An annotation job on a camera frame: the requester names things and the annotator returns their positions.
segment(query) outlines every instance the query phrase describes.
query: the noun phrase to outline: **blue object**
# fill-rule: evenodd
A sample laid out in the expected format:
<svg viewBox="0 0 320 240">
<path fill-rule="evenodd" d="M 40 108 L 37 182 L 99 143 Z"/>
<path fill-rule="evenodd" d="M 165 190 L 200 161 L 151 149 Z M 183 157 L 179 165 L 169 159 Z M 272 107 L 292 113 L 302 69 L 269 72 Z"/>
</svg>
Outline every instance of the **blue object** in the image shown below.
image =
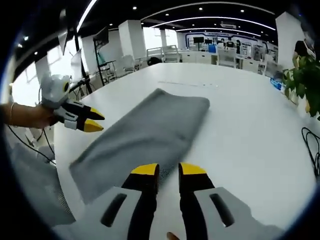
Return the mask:
<svg viewBox="0 0 320 240">
<path fill-rule="evenodd" d="M 209 44 L 208 46 L 209 53 L 216 53 L 216 46 L 214 44 Z"/>
<path fill-rule="evenodd" d="M 274 80 L 272 77 L 270 78 L 270 83 L 278 90 L 281 90 L 282 83 Z"/>
</svg>

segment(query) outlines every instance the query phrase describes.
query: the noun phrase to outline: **human hand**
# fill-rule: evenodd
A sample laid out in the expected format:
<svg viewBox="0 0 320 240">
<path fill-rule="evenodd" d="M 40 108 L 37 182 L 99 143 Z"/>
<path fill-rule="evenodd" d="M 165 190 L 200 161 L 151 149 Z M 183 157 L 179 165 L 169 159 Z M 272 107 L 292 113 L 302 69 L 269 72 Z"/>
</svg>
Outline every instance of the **human hand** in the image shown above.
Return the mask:
<svg viewBox="0 0 320 240">
<path fill-rule="evenodd" d="M 49 126 L 54 119 L 54 111 L 50 108 L 37 105 L 31 110 L 32 114 L 32 127 L 37 129 L 44 129 Z"/>
</svg>

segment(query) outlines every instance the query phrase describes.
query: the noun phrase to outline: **white pillar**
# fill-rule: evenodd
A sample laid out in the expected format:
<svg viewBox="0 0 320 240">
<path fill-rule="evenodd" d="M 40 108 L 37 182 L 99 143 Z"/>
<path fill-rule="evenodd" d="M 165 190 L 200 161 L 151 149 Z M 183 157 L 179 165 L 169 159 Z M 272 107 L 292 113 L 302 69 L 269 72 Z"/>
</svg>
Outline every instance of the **white pillar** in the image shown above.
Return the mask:
<svg viewBox="0 0 320 240">
<path fill-rule="evenodd" d="M 35 70 L 38 81 L 39 83 L 41 83 L 41 79 L 44 74 L 50 74 L 47 55 L 35 62 Z"/>
<path fill-rule="evenodd" d="M 162 47 L 167 46 L 166 30 L 160 30 Z"/>
<path fill-rule="evenodd" d="M 304 40 L 301 23 L 288 12 L 282 13 L 275 19 L 278 34 L 278 64 L 283 69 L 292 69 L 292 57 L 297 41 Z"/>
<path fill-rule="evenodd" d="M 127 20 L 119 25 L 120 42 L 123 55 L 134 59 L 146 56 L 143 29 L 139 20 Z"/>
</svg>

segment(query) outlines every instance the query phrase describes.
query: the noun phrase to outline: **ceiling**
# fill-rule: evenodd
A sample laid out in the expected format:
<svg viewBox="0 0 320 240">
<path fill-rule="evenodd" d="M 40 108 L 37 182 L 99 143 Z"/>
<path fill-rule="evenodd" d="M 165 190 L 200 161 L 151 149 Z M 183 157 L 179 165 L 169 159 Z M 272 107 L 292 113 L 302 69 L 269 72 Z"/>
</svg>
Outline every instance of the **ceiling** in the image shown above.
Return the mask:
<svg viewBox="0 0 320 240">
<path fill-rule="evenodd" d="M 79 34 L 82 37 L 86 37 L 96 34 L 105 26 L 117 28 L 119 24 L 128 19 L 142 20 L 144 27 L 152 27 L 155 25 L 154 22 L 164 23 L 196 17 L 229 17 L 244 19 L 276 29 L 275 18 L 283 13 L 289 6 L 288 1 L 281 1 L 280 3 L 277 2 L 277 4 L 270 4 L 269 1 L 238 1 L 241 2 L 242 5 L 217 3 L 217 1 L 215 1 L 215 3 L 208 3 L 208 1 L 204 0 L 201 1 L 201 4 L 194 4 L 199 3 L 199 0 L 161 0 L 148 2 L 142 0 L 129 1 L 132 3 L 125 3 L 124 1 L 119 0 L 97 0 L 85 18 Z M 67 7 L 68 21 L 70 25 L 73 23 L 72 25 L 77 26 L 83 12 L 90 2 L 91 0 L 40 1 L 41 5 L 38 5 L 34 13 L 29 16 L 28 21 L 24 22 L 22 31 L 16 40 L 15 55 L 18 65 L 16 69 L 16 76 L 30 63 L 40 59 L 49 49 L 58 45 L 57 31 L 59 30 L 59 15 L 61 9 Z M 262 8 L 273 12 L 274 14 L 246 5 Z M 221 28 L 221 21 L 235 24 L 237 26 L 237 30 L 261 35 L 261 39 L 265 41 L 274 41 L 274 43 L 277 44 L 277 31 L 241 20 L 208 18 L 193 19 L 165 24 L 160 26 L 160 28 L 172 29 L 174 27 L 175 30 L 189 28 Z"/>
</svg>

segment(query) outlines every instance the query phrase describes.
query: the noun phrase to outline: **bracelet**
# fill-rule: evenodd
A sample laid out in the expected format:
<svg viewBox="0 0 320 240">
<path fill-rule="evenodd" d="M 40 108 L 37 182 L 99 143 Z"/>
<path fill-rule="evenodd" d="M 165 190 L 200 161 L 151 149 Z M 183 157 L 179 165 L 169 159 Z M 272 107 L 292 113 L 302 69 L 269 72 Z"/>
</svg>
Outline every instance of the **bracelet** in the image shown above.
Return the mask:
<svg viewBox="0 0 320 240">
<path fill-rule="evenodd" d="M 16 103 L 15 102 L 13 102 L 12 104 L 11 104 L 11 107 L 10 107 L 10 123 L 12 123 L 12 109 L 14 108 L 14 105 L 15 105 Z"/>
</svg>

